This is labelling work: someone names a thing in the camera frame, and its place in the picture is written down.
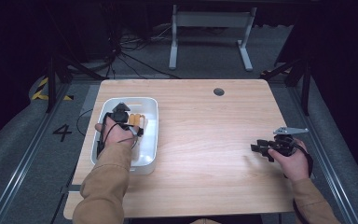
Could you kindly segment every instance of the brown jacket sleeve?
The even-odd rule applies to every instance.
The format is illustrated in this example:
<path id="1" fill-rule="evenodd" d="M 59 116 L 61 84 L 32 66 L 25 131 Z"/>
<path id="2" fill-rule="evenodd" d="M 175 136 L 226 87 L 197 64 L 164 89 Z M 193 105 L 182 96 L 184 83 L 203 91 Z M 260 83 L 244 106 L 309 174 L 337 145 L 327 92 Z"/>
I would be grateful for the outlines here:
<path id="1" fill-rule="evenodd" d="M 339 223 L 330 204 L 309 178 L 293 183 L 293 193 L 299 212 L 309 224 Z"/>
<path id="2" fill-rule="evenodd" d="M 122 224 L 130 167 L 129 146 L 117 143 L 105 148 L 81 186 L 84 200 L 75 209 L 74 223 Z"/>

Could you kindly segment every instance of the grommet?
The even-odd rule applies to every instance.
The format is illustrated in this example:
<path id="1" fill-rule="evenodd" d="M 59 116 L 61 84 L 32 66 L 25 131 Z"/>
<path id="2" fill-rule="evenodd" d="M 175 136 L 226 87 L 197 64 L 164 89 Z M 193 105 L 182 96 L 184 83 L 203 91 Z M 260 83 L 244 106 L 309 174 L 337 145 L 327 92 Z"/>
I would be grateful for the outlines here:
<path id="1" fill-rule="evenodd" d="M 222 96 L 225 94 L 225 91 L 223 91 L 223 89 L 221 89 L 221 88 L 216 88 L 213 90 L 213 93 L 217 96 Z"/>

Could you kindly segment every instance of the wooden table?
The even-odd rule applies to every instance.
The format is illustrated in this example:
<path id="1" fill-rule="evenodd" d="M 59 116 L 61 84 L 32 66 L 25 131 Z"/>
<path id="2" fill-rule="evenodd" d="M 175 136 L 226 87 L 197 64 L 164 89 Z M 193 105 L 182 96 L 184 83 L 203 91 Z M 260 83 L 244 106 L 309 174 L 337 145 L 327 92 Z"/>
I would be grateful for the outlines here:
<path id="1" fill-rule="evenodd" d="M 213 93 L 224 90 L 223 96 Z M 285 126 L 266 81 L 162 79 L 103 81 L 73 185 L 91 171 L 90 153 L 103 103 L 117 97 L 158 102 L 158 151 L 150 175 L 131 175 L 126 217 L 178 217 L 292 212 L 291 186 L 277 162 L 251 150 Z M 64 216 L 82 200 L 70 192 Z"/>

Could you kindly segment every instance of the white plastic bin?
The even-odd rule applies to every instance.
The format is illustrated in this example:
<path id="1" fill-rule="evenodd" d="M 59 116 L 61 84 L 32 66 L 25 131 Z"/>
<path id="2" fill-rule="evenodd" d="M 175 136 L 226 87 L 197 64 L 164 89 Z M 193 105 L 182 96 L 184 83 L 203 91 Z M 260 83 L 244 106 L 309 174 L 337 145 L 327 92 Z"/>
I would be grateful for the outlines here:
<path id="1" fill-rule="evenodd" d="M 138 141 L 132 149 L 132 161 L 130 173 L 133 175 L 148 175 L 156 167 L 155 158 L 158 142 L 158 104 L 153 98 L 147 97 L 126 97 L 112 98 L 103 104 L 103 110 L 98 122 L 103 122 L 103 116 L 107 112 L 112 112 L 119 103 L 123 102 L 131 110 L 129 114 L 141 114 L 145 116 L 144 135 L 138 137 Z M 97 161 L 97 141 L 100 133 L 95 131 L 92 143 L 91 161 Z"/>

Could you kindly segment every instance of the aluminum rail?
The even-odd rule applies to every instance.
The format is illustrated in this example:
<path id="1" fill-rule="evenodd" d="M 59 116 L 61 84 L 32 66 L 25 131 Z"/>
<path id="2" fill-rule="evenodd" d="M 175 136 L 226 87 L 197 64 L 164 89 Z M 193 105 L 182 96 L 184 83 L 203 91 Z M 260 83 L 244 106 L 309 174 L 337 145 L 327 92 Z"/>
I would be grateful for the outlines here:
<path id="1" fill-rule="evenodd" d="M 295 102 L 296 109 L 301 115 L 303 122 L 310 130 L 310 138 L 315 148 L 315 156 L 318 162 L 321 164 L 324 176 L 326 177 L 327 183 L 333 192 L 334 197 L 336 198 L 338 207 L 341 210 L 343 217 L 345 218 L 345 222 L 348 224 L 358 223 L 358 217 L 353 210 L 353 206 L 347 197 L 345 189 L 342 187 L 342 183 L 339 180 L 331 161 L 328 159 L 324 146 L 322 145 L 318 134 L 314 131 L 315 128 L 310 118 L 306 117 L 302 111 L 299 93 L 294 88 L 287 89 L 290 93 L 290 96 L 292 97 L 292 100 Z"/>
<path id="2" fill-rule="evenodd" d="M 62 86 L 60 86 L 60 89 L 58 90 L 57 99 L 63 99 L 68 89 L 69 84 L 62 84 Z M 13 173 L 7 184 L 7 187 L 2 193 L 2 196 L 0 198 L 0 223 L 5 217 L 7 209 L 9 208 L 11 202 L 19 191 L 22 181 L 27 175 L 28 170 L 34 160 L 34 157 L 36 156 L 37 151 L 40 148 L 41 139 L 46 132 L 52 118 L 54 117 L 54 114 L 57 112 L 57 108 L 59 107 L 61 101 L 62 100 L 58 100 L 55 106 L 51 109 L 50 113 L 45 114 L 45 116 L 43 117 L 38 129 L 36 130 L 36 133 L 34 134 L 33 139 L 31 140 L 30 145 L 26 149 L 19 165 L 17 166 L 15 172 Z"/>

